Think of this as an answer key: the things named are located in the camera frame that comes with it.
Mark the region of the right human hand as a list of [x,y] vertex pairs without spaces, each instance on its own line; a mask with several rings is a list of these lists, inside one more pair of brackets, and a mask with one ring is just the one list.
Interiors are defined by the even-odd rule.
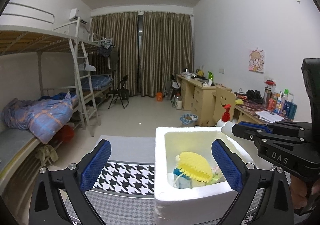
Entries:
[[306,184],[300,179],[296,178],[293,175],[290,175],[291,183],[290,183],[290,192],[293,202],[293,208],[300,209],[304,208],[307,205],[307,187]]

